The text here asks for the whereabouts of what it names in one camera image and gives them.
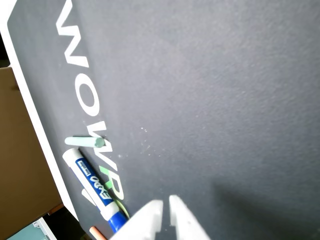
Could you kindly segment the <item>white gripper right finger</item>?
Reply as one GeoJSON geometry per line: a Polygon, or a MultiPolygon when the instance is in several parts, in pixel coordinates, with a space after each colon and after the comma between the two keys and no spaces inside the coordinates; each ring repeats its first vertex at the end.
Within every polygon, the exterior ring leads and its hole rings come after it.
{"type": "Polygon", "coordinates": [[[177,195],[169,196],[170,224],[175,227],[177,240],[209,240],[210,237],[177,195]]]}

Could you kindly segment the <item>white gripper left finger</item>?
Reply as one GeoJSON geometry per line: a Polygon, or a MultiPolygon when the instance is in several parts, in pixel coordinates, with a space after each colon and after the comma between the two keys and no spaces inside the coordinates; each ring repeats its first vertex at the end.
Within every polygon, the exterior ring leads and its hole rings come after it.
{"type": "Polygon", "coordinates": [[[111,240],[154,240],[161,231],[163,201],[154,199],[137,211],[111,240]]]}

